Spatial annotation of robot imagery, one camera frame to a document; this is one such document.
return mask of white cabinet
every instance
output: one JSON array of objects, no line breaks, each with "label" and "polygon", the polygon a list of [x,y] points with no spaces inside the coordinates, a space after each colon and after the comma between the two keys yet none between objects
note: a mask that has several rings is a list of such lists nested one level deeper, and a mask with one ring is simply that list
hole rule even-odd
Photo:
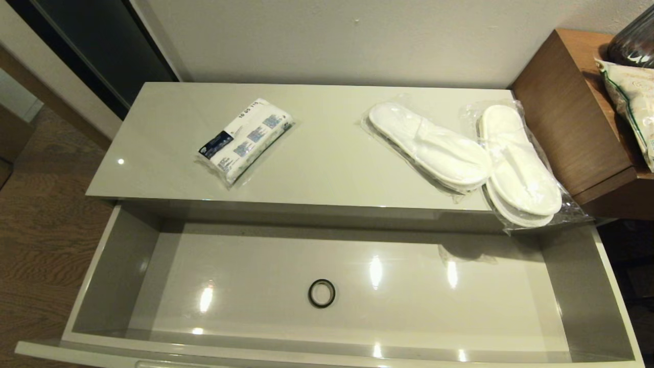
[{"label": "white cabinet", "polygon": [[[642,367],[595,230],[510,238],[480,193],[425,184],[356,125],[400,92],[453,128],[466,102],[511,96],[146,85],[88,191],[122,199],[65,333],[16,351],[121,368]],[[299,124],[224,190],[193,152],[257,97]],[[309,302],[319,279],[326,308]]]}]

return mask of bag with green stripe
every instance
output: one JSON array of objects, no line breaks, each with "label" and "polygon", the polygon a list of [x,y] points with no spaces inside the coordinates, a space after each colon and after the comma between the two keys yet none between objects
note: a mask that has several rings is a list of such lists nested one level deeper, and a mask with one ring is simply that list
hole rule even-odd
[{"label": "bag with green stripe", "polygon": [[631,125],[645,162],[654,172],[654,69],[595,62],[615,110]]}]

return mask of wooden floor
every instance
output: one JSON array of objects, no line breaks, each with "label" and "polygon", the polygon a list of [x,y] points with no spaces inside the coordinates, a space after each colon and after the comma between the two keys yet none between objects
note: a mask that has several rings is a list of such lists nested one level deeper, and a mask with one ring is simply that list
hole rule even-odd
[{"label": "wooden floor", "polygon": [[111,206],[84,192],[104,152],[44,107],[0,189],[0,366],[70,367],[14,354],[61,337]]}]

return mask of floor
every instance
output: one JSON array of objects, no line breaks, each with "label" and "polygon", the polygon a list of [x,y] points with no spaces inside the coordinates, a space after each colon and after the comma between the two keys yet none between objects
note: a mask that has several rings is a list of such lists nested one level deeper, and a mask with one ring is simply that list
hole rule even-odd
[{"label": "floor", "polygon": [[[33,122],[36,132],[0,190],[0,366],[71,367],[13,350],[19,340],[63,332],[111,212],[84,195],[104,152],[47,107]],[[651,360],[654,225],[616,221],[599,230]]]}]

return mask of wooden side table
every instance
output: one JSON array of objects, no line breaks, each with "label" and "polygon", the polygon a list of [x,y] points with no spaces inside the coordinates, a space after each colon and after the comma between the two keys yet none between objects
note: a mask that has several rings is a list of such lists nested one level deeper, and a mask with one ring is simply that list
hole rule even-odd
[{"label": "wooden side table", "polygon": [[589,214],[653,220],[654,174],[594,62],[612,37],[556,29],[512,89],[554,174]]}]

